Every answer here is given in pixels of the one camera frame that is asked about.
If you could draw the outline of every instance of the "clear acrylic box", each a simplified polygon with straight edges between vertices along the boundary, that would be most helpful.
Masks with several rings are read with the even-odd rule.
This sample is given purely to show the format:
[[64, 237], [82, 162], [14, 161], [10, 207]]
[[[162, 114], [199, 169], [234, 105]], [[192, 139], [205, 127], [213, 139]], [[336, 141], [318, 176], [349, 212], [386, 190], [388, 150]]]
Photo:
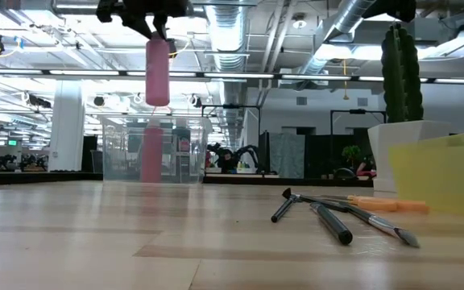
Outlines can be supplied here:
[[195, 184], [204, 175], [207, 118], [103, 117], [103, 179]]

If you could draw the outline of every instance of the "ceiling duct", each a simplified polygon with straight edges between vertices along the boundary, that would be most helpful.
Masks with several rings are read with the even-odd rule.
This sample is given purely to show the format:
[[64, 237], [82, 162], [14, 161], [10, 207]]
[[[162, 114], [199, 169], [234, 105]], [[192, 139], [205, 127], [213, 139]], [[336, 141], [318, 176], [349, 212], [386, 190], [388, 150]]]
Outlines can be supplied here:
[[[214, 55], [214, 63], [219, 72], [243, 72], [245, 57], [227, 52], [240, 52], [244, 49], [245, 24], [247, 9], [242, 6], [206, 6], [205, 12], [209, 20], [209, 36], [214, 51], [224, 52]], [[222, 104], [242, 104], [246, 98], [247, 86], [242, 82], [222, 82], [220, 98]], [[236, 115], [224, 110], [224, 122], [229, 127], [231, 141], [239, 138]]]
[[[321, 72], [328, 60], [321, 59], [317, 54], [318, 48], [328, 39], [338, 38], [339, 41], [351, 42], [354, 39], [355, 28], [362, 22], [363, 13], [375, 0], [343, 0], [338, 7], [337, 14], [322, 21], [315, 34], [314, 55], [300, 69], [299, 73], [315, 75]], [[307, 89], [308, 81], [297, 82], [298, 90]]]

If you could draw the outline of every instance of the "yellow bin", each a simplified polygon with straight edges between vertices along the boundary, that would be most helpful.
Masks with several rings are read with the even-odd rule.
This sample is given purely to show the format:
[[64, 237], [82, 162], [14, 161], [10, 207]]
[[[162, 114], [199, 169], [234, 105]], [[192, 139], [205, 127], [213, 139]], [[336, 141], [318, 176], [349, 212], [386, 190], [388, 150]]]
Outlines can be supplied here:
[[464, 134], [390, 148], [399, 198], [464, 215]]

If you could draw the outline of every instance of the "pink bottle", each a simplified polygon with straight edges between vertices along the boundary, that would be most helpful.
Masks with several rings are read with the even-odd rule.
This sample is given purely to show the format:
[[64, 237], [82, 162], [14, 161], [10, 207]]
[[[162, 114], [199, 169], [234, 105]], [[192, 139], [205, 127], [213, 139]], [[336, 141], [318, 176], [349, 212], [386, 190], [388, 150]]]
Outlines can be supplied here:
[[169, 44], [157, 34], [146, 44], [146, 103], [169, 105]]
[[152, 120], [144, 129], [141, 156], [141, 181], [160, 183], [162, 181], [162, 135], [159, 120]]

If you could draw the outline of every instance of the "cactus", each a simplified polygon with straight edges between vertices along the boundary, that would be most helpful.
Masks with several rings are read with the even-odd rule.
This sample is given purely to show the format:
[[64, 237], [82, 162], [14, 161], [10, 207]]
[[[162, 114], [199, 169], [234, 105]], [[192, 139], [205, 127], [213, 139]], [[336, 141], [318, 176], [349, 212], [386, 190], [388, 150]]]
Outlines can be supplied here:
[[400, 24], [390, 26], [382, 43], [384, 101], [388, 122], [421, 120], [420, 66], [413, 38]]

